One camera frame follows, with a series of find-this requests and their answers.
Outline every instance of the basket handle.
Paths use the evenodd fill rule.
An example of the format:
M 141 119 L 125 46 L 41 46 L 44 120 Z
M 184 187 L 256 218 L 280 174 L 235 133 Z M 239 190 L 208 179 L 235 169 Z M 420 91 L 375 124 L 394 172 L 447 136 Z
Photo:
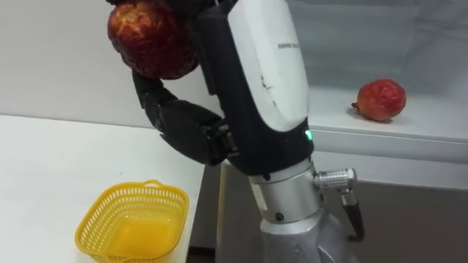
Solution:
M 159 188 L 164 188 L 165 187 L 165 185 L 162 184 L 161 182 L 159 182 L 158 180 L 147 180 L 147 181 L 141 182 L 139 184 L 142 185 L 142 186 L 156 185 L 156 187 L 159 187 Z

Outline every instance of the screw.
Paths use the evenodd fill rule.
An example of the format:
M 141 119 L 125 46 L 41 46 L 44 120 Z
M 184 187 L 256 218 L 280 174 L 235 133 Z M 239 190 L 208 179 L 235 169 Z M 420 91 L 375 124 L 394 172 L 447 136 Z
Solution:
M 281 222 L 281 221 L 284 220 L 284 216 L 283 216 L 282 213 L 276 213 L 276 214 L 275 214 L 275 218 L 276 218 L 276 220 L 277 220 L 278 222 Z

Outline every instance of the white shelf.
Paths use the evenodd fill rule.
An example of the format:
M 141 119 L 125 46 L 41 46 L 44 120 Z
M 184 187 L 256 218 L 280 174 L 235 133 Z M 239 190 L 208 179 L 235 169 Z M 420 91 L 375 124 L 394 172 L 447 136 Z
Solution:
M 390 123 L 377 123 L 362 118 L 350 105 L 364 83 L 383 76 L 325 74 L 337 74 L 340 80 L 309 77 L 314 80 L 309 125 L 318 150 L 468 163 L 466 105 L 420 92 L 414 83 L 387 75 L 406 89 L 407 106 Z

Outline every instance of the white robot arm casing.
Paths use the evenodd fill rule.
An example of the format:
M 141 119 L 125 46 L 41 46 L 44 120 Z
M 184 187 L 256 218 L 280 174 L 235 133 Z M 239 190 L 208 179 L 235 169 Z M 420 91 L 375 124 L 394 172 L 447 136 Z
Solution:
M 289 131 L 309 113 L 309 87 L 284 0 L 240 0 L 228 15 L 237 54 L 265 124 Z

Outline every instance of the yellow basket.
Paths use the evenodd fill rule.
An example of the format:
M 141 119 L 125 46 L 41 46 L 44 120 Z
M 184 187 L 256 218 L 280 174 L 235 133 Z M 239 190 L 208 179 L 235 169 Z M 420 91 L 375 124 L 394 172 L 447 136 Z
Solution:
M 181 238 L 189 198 L 157 180 L 106 190 L 75 233 L 81 252 L 98 262 L 158 262 Z

